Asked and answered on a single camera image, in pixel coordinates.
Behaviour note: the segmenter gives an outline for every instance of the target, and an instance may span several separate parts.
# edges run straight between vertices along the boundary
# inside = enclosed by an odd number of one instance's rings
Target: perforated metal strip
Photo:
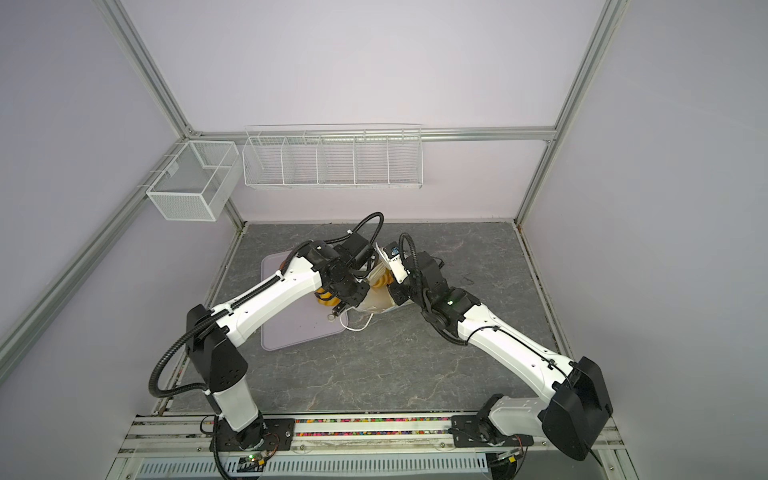
[[[380,455],[290,455],[269,460],[263,473],[238,472],[240,458],[224,461],[227,472],[237,477],[262,475],[291,477],[343,477],[416,475],[419,473],[487,472],[482,453],[380,454]],[[212,458],[147,458],[137,480],[142,478],[218,478]]]

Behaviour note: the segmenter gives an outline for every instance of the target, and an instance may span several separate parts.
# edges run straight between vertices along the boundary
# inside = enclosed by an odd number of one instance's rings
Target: white label
[[[168,165],[168,169],[167,169],[167,172],[168,172],[168,176],[169,176],[169,177],[173,177],[173,175],[174,175],[174,174],[175,174],[175,173],[176,173],[178,170],[179,170],[179,162],[177,162],[177,161],[175,161],[175,160],[174,160],[174,161],[172,161],[172,162],[170,163],[170,165]]]

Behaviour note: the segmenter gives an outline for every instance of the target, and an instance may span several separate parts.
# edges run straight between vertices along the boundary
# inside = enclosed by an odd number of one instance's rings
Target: white cord
[[[375,315],[375,313],[371,313],[371,316],[368,317],[368,321],[362,327],[362,329],[349,328],[349,315],[346,317],[346,325],[344,325],[344,322],[341,321],[341,318],[339,318],[339,323],[341,323],[341,326],[343,326],[344,328],[346,328],[347,330],[349,330],[351,332],[362,332],[364,329],[366,329],[368,324],[371,323],[371,319],[373,318],[374,315]]]

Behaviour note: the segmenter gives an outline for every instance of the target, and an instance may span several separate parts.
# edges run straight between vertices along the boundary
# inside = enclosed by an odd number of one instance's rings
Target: gray table surface
[[[216,303],[261,281],[261,260],[307,239],[343,235],[351,225],[248,226]],[[418,251],[445,260],[452,286],[475,294],[496,315],[543,346],[554,349],[531,274],[509,223],[387,223],[381,245],[408,232]],[[372,228],[361,233],[368,236]],[[350,326],[367,315],[350,312]],[[342,333],[267,352],[254,334],[239,350],[247,381],[266,414],[477,410],[494,393],[532,397],[517,376],[474,346],[442,339],[416,306],[375,315],[362,332]],[[193,366],[182,383],[200,381]],[[210,412],[199,391],[178,395],[171,412]]]

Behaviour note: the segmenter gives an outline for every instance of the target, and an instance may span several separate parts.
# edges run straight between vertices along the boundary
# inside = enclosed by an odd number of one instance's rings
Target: wire basket
[[[245,184],[255,189],[421,187],[419,131],[250,135]]]
[[[190,140],[147,196],[166,220],[215,222],[243,173],[240,162],[234,142]]]

